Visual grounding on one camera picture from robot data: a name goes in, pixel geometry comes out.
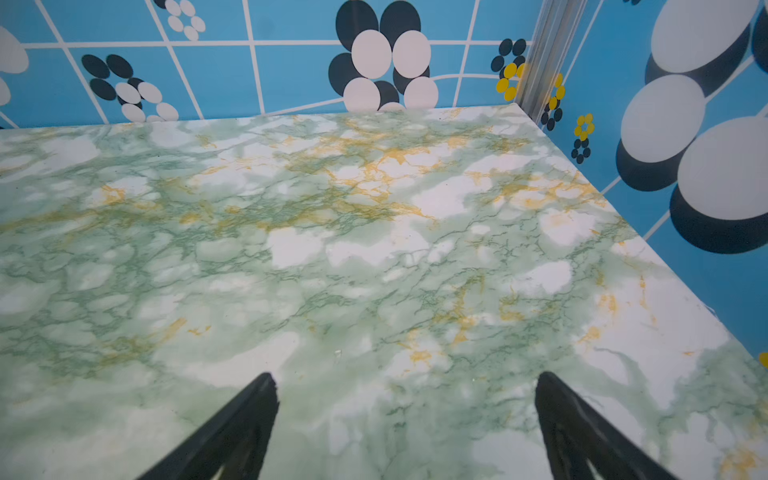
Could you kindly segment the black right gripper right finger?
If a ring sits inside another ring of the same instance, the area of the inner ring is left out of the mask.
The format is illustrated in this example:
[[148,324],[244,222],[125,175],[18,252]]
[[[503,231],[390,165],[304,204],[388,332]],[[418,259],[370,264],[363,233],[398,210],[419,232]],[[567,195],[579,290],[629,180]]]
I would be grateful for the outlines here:
[[555,479],[672,479],[552,372],[541,373],[535,407]]

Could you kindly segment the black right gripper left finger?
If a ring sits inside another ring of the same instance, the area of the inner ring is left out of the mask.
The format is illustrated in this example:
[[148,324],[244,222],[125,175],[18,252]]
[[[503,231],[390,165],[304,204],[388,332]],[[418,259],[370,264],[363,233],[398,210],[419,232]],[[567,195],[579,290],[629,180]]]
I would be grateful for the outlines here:
[[257,479],[279,410],[277,385],[260,374],[143,479]]

